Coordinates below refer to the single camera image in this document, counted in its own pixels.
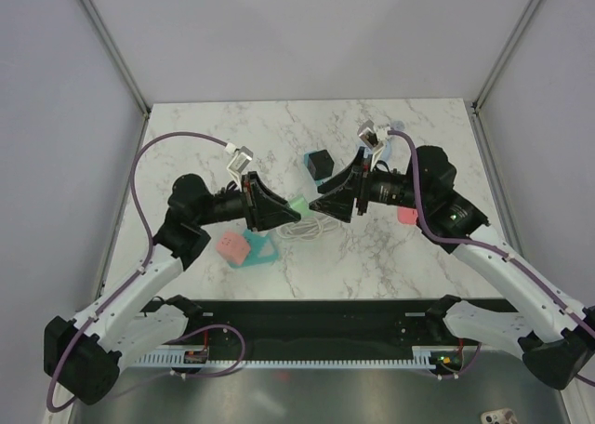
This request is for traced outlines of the green plug adapter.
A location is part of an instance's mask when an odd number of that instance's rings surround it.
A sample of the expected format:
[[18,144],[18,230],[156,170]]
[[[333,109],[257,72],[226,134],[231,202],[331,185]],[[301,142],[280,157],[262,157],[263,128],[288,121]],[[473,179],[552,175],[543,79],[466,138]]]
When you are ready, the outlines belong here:
[[289,200],[289,206],[298,212],[304,219],[312,214],[309,208],[309,202],[303,194],[297,195]]

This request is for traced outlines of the black cube charger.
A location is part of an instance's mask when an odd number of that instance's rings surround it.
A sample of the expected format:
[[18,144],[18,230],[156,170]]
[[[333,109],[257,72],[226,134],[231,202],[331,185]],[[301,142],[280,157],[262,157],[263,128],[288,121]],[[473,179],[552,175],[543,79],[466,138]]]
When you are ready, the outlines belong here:
[[328,150],[311,152],[311,159],[315,162],[322,177],[330,178],[332,176],[335,163]]

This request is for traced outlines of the blue rectangular power strip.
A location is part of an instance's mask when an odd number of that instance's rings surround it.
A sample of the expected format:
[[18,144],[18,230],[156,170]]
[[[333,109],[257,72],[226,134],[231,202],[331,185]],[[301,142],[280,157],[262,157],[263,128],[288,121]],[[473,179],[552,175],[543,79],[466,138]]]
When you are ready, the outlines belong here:
[[303,156],[303,164],[306,167],[308,173],[310,174],[312,180],[317,186],[322,185],[327,179],[328,176],[322,177],[320,171],[318,170],[315,162],[311,159],[311,153],[305,153]]

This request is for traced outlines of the teal triangular power strip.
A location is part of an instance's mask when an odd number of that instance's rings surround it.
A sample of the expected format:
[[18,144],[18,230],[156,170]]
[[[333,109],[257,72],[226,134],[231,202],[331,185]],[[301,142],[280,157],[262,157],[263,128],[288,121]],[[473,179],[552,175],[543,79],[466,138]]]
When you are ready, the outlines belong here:
[[242,233],[250,250],[244,261],[240,264],[230,263],[234,269],[252,267],[256,265],[273,263],[279,258],[277,247],[269,236],[268,232],[251,232],[245,230]]

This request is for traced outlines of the pink cube socket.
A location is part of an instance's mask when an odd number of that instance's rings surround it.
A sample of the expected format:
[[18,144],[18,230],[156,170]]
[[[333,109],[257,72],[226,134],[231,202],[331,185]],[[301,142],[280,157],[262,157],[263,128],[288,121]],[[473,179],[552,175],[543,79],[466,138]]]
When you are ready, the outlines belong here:
[[241,266],[247,259],[250,250],[250,244],[236,232],[224,232],[216,244],[217,253],[234,266]]

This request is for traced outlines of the pink plug adapter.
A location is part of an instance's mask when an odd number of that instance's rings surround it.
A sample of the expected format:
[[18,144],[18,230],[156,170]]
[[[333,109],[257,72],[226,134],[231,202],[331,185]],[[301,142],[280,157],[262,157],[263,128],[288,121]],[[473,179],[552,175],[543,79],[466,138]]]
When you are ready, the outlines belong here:
[[415,208],[399,206],[397,208],[397,219],[401,224],[415,226],[418,219],[417,210]]

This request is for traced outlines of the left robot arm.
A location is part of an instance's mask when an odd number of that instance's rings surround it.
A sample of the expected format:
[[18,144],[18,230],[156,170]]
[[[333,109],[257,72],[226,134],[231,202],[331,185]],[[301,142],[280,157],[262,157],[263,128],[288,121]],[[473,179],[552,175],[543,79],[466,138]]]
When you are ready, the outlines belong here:
[[141,310],[188,270],[207,247],[206,225],[244,219],[265,232],[300,221],[300,214],[267,188],[255,172],[236,190],[211,193],[195,174],[179,177],[167,200],[165,220],[150,233],[147,256],[118,284],[69,320],[52,319],[44,331],[43,367],[50,377],[47,408],[61,386],[84,404],[106,397],[120,375],[145,354],[168,342],[196,342],[204,321],[197,303],[175,296],[147,317]]

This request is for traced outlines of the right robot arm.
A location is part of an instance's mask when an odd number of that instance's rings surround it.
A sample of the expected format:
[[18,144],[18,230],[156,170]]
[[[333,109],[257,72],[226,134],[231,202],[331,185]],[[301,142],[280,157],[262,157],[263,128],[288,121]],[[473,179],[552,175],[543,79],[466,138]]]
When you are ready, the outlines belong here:
[[428,337],[440,344],[471,339],[508,353],[555,390],[584,381],[581,371],[594,358],[593,308],[539,274],[455,191],[456,169],[444,150],[417,148],[403,174],[374,168],[371,161],[359,150],[319,187],[311,210],[350,222],[372,203],[413,208],[424,236],[480,274],[514,309],[490,311],[446,295],[430,309]]

